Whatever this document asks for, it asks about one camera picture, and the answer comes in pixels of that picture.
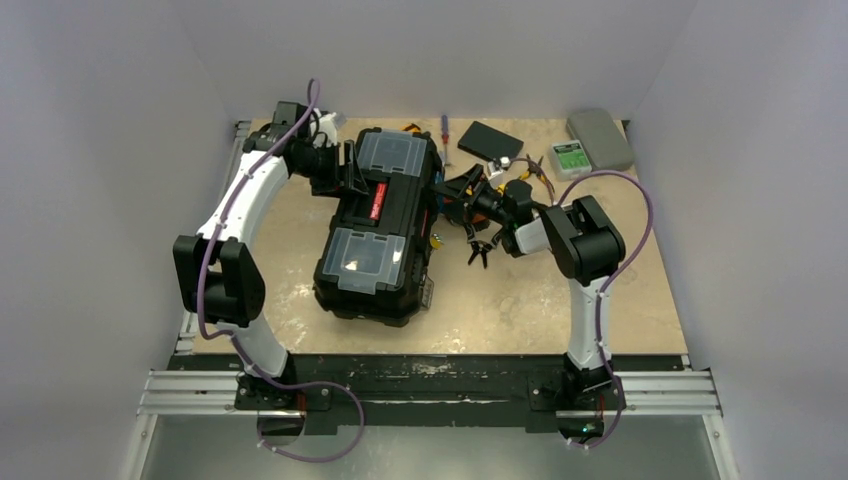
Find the black plastic toolbox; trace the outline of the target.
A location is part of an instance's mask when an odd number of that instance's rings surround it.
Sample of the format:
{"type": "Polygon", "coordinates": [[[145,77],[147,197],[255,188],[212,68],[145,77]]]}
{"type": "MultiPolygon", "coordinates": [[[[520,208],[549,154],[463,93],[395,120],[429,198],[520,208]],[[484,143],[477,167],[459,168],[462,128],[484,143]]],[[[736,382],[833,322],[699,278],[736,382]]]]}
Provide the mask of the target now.
{"type": "Polygon", "coordinates": [[[370,194],[337,196],[314,295],[338,318],[403,327],[430,302],[430,234],[440,213],[433,187],[443,164],[427,133],[369,128],[354,142],[370,194]]]}

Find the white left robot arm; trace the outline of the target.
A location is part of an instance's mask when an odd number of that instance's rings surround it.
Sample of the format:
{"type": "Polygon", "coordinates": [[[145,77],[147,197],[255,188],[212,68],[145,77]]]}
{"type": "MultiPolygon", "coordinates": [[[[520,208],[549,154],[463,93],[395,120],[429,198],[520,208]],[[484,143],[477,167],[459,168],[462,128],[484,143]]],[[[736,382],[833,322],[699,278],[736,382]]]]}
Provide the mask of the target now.
{"type": "Polygon", "coordinates": [[[280,102],[271,121],[244,138],[211,216],[172,247],[181,301],[196,317],[199,335],[227,339],[275,409],[292,405],[303,386],[290,375],[290,352],[264,316],[266,284],[251,247],[271,201],[292,176],[333,177],[341,124],[339,113],[313,101],[280,102]]]}

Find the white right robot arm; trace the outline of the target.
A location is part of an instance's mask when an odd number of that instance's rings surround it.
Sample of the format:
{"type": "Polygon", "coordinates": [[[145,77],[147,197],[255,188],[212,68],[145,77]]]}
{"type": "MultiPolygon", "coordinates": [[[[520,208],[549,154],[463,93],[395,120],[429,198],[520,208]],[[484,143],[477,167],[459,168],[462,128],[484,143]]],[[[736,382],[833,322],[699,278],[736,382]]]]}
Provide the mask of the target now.
{"type": "Polygon", "coordinates": [[[479,166],[433,188],[444,214],[466,231],[471,260],[497,248],[519,258],[548,251],[571,293],[571,330],[561,381],[564,399],[584,407],[612,380],[603,288],[625,259],[623,237],[591,196],[569,206],[545,205],[520,179],[493,186],[479,166]]]}

